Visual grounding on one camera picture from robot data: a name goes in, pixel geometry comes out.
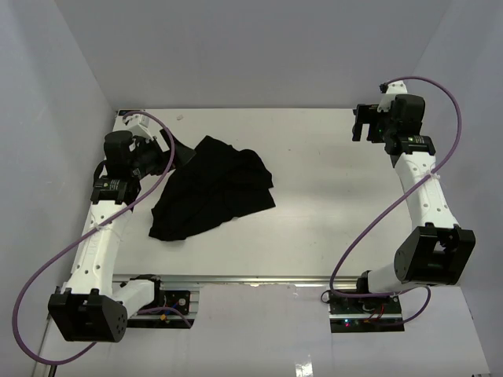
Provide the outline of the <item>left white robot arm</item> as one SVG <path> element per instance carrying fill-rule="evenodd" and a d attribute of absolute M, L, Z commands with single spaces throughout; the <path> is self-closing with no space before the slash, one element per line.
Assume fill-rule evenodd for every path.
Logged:
<path fill-rule="evenodd" d="M 93 235 L 80 245 L 77 266 L 66 286 L 48 302 L 50 316 L 69 342 L 118 342 L 134 314 L 142 309 L 158 313 L 166 304 L 160 279 L 152 274 L 133 278 L 118 290 L 112 287 L 121 236 L 133 214 L 131 204 L 141 191 L 141 179 L 181 167 L 196 154 L 165 130 L 160 133 L 173 149 L 164 152 L 154 137 L 129 130 L 105 136 L 105 160 L 94 172 L 90 198 Z"/>

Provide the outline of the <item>black t-shirt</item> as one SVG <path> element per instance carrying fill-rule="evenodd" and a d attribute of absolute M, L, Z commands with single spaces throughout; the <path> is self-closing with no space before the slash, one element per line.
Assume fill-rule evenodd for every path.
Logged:
<path fill-rule="evenodd" d="M 276 207 L 273 175 L 251 149 L 206 136 L 196 155 L 168 178 L 152 209 L 149 236 L 185 240 L 234 218 Z"/>

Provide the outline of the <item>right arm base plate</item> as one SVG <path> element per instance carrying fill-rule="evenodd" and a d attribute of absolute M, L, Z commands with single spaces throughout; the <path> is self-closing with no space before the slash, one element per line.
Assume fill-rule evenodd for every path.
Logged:
<path fill-rule="evenodd" d="M 326 291 L 321 300 L 328 305 L 333 334 L 405 331 L 397 297 L 343 298 Z"/>

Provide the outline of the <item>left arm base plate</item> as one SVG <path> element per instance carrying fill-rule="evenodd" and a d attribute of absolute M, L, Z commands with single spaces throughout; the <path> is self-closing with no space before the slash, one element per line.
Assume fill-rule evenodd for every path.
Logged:
<path fill-rule="evenodd" d="M 141 309 L 127 321 L 128 328 L 188 329 L 199 307 L 198 291 L 160 290 L 160 300 Z"/>

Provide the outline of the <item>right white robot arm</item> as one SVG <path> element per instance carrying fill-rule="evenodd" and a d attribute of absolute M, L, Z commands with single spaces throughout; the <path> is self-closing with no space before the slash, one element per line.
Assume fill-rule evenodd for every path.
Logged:
<path fill-rule="evenodd" d="M 353 110 L 354 141 L 360 141 L 367 125 L 368 141 L 384 144 L 407 194 L 412 223 L 412 232 L 393 262 L 358 279 L 354 301 L 364 313 L 382 306 L 383 293 L 457 284 L 475 247 L 474 232 L 460 227 L 433 174 L 435 147 L 420 133 L 424 110 L 424 99 L 412 94 L 392 94 L 386 106 L 360 104 Z"/>

